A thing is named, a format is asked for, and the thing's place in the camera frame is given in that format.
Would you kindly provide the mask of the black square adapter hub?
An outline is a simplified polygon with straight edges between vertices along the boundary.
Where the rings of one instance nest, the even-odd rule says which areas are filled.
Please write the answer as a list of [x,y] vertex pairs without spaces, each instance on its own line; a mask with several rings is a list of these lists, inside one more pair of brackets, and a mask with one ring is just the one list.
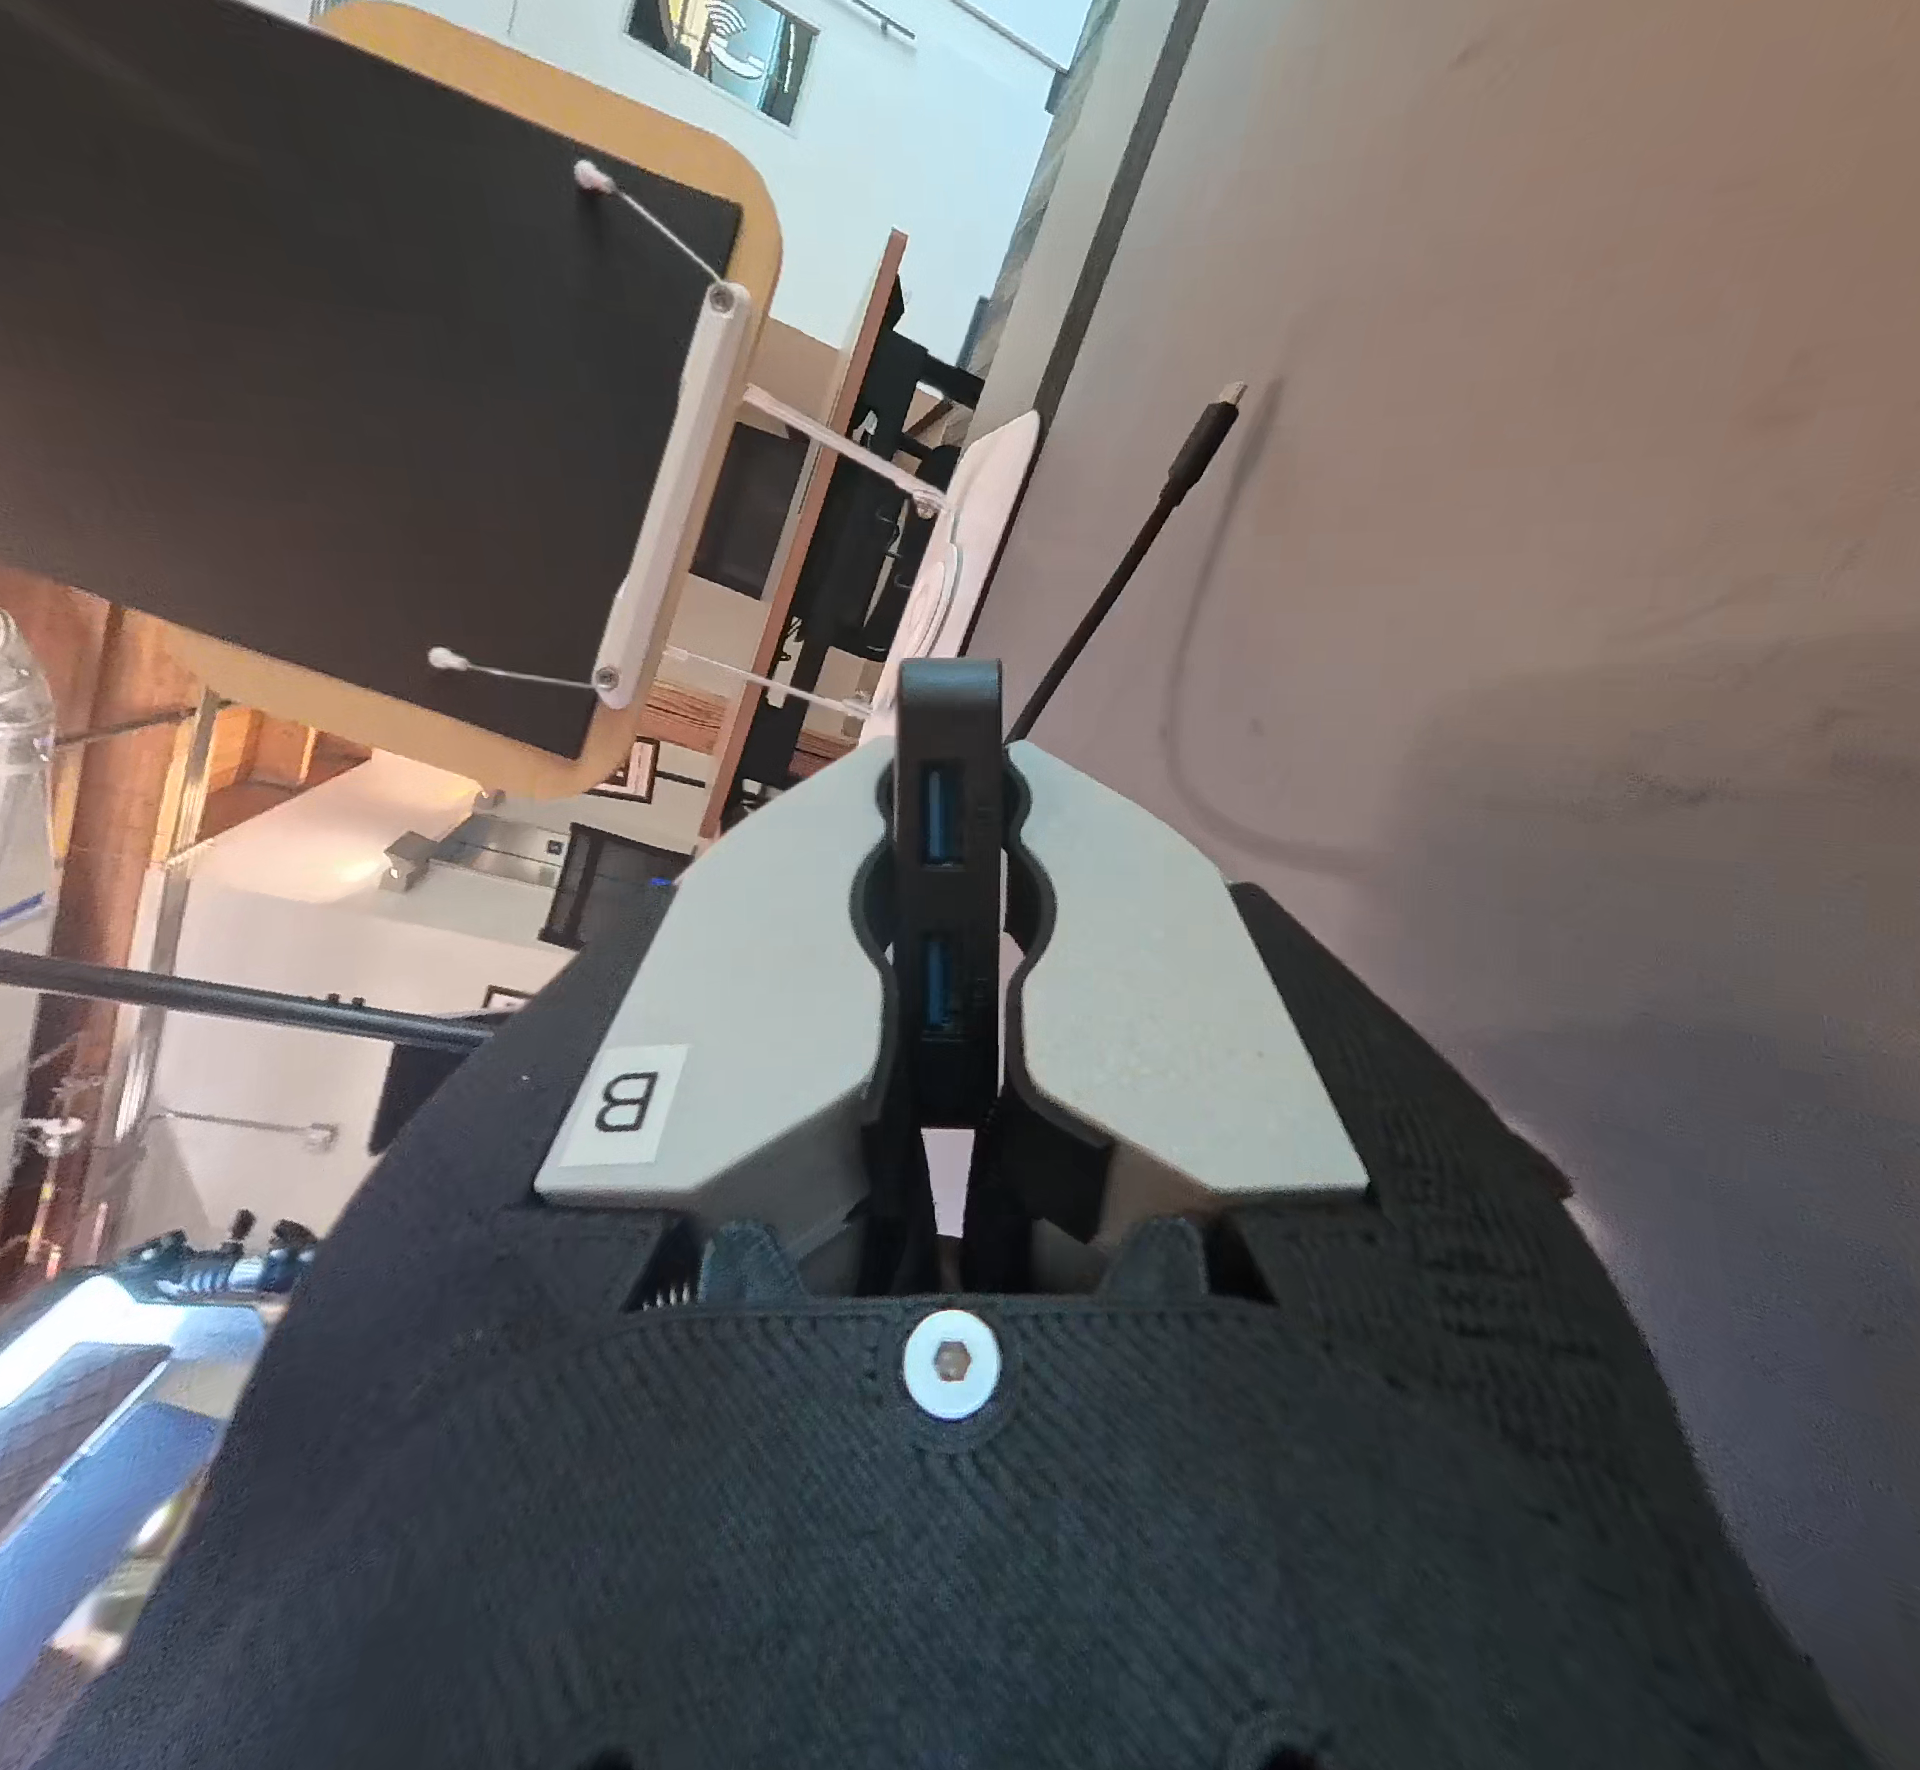
[[907,1085],[926,1129],[978,1129],[1002,1073],[1007,788],[1000,663],[901,666],[893,785]]

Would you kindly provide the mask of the clear plastic bottle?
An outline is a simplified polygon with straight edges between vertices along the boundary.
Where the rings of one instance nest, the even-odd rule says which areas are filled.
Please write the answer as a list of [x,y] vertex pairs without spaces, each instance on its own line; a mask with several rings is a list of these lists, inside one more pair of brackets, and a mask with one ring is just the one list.
[[45,902],[54,862],[54,692],[25,632],[2,612],[2,906]]

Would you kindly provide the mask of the black office chair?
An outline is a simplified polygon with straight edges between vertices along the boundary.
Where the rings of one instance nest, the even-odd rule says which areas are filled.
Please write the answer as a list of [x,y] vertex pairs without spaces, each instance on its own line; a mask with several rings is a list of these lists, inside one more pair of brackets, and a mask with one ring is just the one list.
[[[901,331],[906,292],[893,281],[880,333],[857,402],[854,435],[864,446],[904,460],[907,473],[947,489],[961,458],[949,435],[955,417],[972,413],[982,379],[951,365]],[[834,570],[834,648],[884,660],[904,623],[934,518],[869,472],[853,469],[845,491],[846,527]]]

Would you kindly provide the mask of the white panel stand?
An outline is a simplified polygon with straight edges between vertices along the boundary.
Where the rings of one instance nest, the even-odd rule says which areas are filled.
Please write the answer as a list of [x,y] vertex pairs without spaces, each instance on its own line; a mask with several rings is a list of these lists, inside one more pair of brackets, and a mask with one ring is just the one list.
[[[854,435],[857,402],[895,279],[898,269],[880,271],[838,360],[826,345],[771,323],[752,374],[762,396],[834,420],[864,446]],[[669,695],[698,692],[708,700],[800,705],[834,720],[849,739],[893,730],[901,666],[962,652],[1039,446],[1038,415],[1020,415],[980,436],[970,436],[970,417],[955,417],[949,428],[961,458],[947,489],[926,481],[931,507],[876,475],[884,489],[931,516],[934,533],[892,648],[871,663],[831,644],[845,491],[858,468],[747,411],[695,546],[651,708],[665,715]]]

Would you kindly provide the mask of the black panel on wooden board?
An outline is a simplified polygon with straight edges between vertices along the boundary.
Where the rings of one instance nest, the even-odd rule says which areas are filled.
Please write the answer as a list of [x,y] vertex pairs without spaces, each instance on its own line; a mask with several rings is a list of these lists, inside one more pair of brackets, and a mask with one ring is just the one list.
[[752,164],[400,4],[2,24],[5,568],[233,701],[598,788],[782,276]]

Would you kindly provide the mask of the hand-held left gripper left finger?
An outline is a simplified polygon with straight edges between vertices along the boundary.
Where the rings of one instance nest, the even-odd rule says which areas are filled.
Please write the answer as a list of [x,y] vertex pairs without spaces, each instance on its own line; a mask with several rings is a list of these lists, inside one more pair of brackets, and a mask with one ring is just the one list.
[[685,872],[541,1164],[543,1204],[858,1252],[884,1019],[857,889],[893,756],[893,739],[861,745]]

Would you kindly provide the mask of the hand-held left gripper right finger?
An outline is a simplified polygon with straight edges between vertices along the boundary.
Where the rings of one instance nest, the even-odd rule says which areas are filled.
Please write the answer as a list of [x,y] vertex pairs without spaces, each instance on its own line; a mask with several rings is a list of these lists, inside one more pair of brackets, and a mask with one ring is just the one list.
[[1023,1211],[1073,1240],[1162,1215],[1361,1200],[1370,1172],[1231,887],[1181,833],[1022,741],[1011,889],[1035,937],[1007,1080]]

